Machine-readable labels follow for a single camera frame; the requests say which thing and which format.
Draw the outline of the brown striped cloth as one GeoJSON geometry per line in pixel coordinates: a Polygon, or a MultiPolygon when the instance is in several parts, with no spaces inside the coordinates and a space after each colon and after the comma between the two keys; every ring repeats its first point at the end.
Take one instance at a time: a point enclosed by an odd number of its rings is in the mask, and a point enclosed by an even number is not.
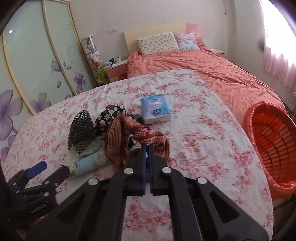
{"type": "Polygon", "coordinates": [[[162,132],[150,133],[148,125],[141,124],[127,115],[121,115],[109,125],[104,139],[105,156],[112,162],[114,172],[126,168],[129,160],[140,153],[140,149],[130,150],[133,147],[132,140],[141,146],[152,145],[155,155],[169,160],[170,144],[162,132]]]}

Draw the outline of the blue tissue pack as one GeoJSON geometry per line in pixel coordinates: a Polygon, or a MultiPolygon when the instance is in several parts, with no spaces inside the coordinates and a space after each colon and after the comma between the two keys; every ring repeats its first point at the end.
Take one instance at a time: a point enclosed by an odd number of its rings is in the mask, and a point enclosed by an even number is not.
{"type": "Polygon", "coordinates": [[[163,94],[144,97],[141,104],[142,119],[146,125],[164,123],[171,119],[170,108],[163,94]]]}

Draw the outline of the black daisy print cloth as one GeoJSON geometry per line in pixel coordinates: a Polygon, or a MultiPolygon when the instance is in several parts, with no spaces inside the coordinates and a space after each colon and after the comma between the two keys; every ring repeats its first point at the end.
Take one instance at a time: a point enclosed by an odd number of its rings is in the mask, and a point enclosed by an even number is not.
{"type": "Polygon", "coordinates": [[[95,120],[95,126],[93,128],[95,136],[103,140],[105,138],[107,129],[109,125],[113,122],[113,120],[116,117],[125,114],[126,110],[124,105],[110,105],[106,110],[101,112],[95,120]]]}

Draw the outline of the black white checkered cloth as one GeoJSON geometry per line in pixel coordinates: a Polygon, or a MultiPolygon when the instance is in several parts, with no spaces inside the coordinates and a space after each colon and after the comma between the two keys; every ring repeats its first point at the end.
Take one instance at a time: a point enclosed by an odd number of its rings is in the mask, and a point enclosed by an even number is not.
{"type": "Polygon", "coordinates": [[[68,135],[68,150],[72,147],[81,154],[95,139],[93,122],[87,110],[77,113],[70,125],[68,135]]]}

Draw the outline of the pink white nightstand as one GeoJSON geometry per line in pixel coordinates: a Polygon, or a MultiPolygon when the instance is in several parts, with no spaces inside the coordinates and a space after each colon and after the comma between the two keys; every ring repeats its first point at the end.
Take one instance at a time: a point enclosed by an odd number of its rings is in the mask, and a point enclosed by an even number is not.
{"type": "Polygon", "coordinates": [[[127,79],[128,65],[127,60],[121,60],[113,66],[106,69],[107,76],[110,82],[127,79]]]}

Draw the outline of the white mug on nightstand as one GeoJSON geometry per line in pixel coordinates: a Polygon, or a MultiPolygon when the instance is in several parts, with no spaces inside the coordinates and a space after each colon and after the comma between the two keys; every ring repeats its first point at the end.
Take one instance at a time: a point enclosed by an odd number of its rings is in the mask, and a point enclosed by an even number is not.
{"type": "Polygon", "coordinates": [[[118,62],[120,62],[120,61],[121,61],[121,57],[115,57],[115,58],[114,58],[114,62],[115,62],[115,63],[118,63],[118,62]]]}

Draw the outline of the salmon pink bed duvet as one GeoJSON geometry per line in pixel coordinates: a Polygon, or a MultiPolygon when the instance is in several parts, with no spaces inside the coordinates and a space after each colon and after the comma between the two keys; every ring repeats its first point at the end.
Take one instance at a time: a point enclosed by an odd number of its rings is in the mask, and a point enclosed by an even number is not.
{"type": "Polygon", "coordinates": [[[207,48],[147,56],[134,52],[128,57],[127,65],[129,78],[170,70],[192,70],[219,96],[241,125],[247,110],[258,102],[285,107],[271,87],[207,48]]]}

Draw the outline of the plush toy display tube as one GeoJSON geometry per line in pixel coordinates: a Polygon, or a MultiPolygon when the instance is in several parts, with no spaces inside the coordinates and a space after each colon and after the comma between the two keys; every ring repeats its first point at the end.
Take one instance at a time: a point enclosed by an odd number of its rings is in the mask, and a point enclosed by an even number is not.
{"type": "Polygon", "coordinates": [[[106,73],[104,64],[102,63],[100,53],[93,41],[93,35],[82,39],[82,46],[85,56],[89,62],[91,71],[98,85],[108,84],[109,78],[106,73]]]}

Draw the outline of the floral white pillow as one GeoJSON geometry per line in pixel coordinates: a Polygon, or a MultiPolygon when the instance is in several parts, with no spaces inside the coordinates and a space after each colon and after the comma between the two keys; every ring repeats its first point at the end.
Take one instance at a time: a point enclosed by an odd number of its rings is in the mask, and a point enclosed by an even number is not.
{"type": "Polygon", "coordinates": [[[137,43],[144,57],[156,53],[179,50],[172,32],[141,38],[137,40],[137,43]]]}

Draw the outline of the glass floral wardrobe doors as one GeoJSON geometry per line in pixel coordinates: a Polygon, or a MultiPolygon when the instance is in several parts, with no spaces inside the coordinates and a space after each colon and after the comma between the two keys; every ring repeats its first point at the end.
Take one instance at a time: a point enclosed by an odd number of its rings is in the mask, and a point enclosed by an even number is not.
{"type": "Polygon", "coordinates": [[[1,161],[31,116],[95,87],[69,1],[26,1],[1,27],[1,161]]]}

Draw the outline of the striped pink pillow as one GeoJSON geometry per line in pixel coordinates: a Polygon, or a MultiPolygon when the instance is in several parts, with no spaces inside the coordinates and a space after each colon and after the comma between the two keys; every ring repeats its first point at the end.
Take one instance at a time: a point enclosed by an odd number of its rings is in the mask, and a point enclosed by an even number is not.
{"type": "Polygon", "coordinates": [[[177,33],[174,32],[180,51],[199,50],[196,40],[196,33],[177,33]]]}

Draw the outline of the far bedside nightstand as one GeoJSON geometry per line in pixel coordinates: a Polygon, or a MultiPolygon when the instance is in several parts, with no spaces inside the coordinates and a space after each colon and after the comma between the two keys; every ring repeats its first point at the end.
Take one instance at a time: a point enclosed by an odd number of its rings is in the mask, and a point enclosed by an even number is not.
{"type": "Polygon", "coordinates": [[[218,56],[225,58],[225,51],[219,50],[217,48],[209,48],[209,50],[215,54],[217,54],[218,56]]]}

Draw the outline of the red plastic laundry basket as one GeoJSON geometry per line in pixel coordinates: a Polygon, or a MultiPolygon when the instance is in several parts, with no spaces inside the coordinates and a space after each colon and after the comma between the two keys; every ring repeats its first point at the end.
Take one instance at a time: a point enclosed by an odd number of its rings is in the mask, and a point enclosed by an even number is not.
{"type": "Polygon", "coordinates": [[[257,152],[272,200],[295,193],[295,123],[285,110],[269,102],[251,106],[243,128],[257,152]]]}

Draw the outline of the pink window curtain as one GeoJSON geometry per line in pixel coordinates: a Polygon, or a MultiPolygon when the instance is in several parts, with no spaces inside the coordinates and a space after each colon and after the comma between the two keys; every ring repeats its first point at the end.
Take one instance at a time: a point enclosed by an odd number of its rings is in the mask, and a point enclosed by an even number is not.
{"type": "Polygon", "coordinates": [[[262,68],[285,88],[295,87],[295,20],[280,1],[260,1],[265,48],[262,68]]]}

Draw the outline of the white wall outlet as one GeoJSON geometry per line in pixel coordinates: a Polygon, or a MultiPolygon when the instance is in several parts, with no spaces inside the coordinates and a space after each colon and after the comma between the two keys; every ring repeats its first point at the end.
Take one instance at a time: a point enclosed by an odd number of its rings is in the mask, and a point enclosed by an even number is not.
{"type": "Polygon", "coordinates": [[[110,30],[108,30],[108,34],[112,34],[112,33],[116,33],[117,32],[117,28],[112,28],[110,30]]]}

